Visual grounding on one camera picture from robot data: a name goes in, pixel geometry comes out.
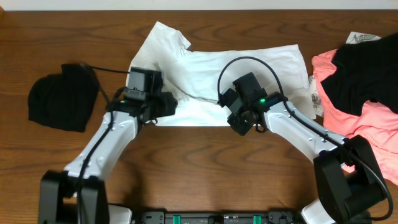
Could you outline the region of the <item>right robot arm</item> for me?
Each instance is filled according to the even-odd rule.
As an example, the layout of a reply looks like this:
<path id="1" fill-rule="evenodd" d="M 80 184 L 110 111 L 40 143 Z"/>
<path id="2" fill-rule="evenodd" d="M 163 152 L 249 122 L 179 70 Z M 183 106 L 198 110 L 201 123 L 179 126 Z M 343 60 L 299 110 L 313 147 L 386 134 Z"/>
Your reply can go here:
<path id="1" fill-rule="evenodd" d="M 300 211 L 301 223 L 372 223 L 394 211 L 370 143 L 346 138 L 308 119 L 285 97 L 261 87 L 218 92 L 218 103 L 231 114 L 228 124 L 244 136 L 252 127 L 270 131 L 295 146 L 313 164 L 318 198 Z"/>

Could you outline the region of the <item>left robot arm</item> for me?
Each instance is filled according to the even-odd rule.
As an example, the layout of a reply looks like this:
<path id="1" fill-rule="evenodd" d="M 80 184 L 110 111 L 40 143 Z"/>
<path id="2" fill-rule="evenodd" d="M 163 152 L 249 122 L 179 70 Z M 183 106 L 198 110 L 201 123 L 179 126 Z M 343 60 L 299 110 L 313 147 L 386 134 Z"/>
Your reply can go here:
<path id="1" fill-rule="evenodd" d="M 118 90 L 101 126 L 63 171 L 47 171 L 40 182 L 39 223 L 131 223 L 133 212 L 108 202 L 105 181 L 126 146 L 148 121 L 175 114 L 171 92 Z"/>

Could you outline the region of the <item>white t-shirt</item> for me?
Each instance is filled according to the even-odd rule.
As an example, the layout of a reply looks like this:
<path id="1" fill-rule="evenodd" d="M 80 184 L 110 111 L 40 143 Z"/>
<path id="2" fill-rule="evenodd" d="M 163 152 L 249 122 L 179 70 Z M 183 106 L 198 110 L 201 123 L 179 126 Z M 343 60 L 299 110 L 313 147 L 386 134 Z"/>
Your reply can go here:
<path id="1" fill-rule="evenodd" d="M 315 119 L 308 73 L 298 45 L 222 52 L 190 51 L 183 34 L 156 22 L 131 66 L 162 72 L 164 90 L 178 105 L 159 126 L 227 126 L 230 114 L 217 104 L 218 93 L 252 72 L 267 93 L 284 91 L 304 115 Z"/>

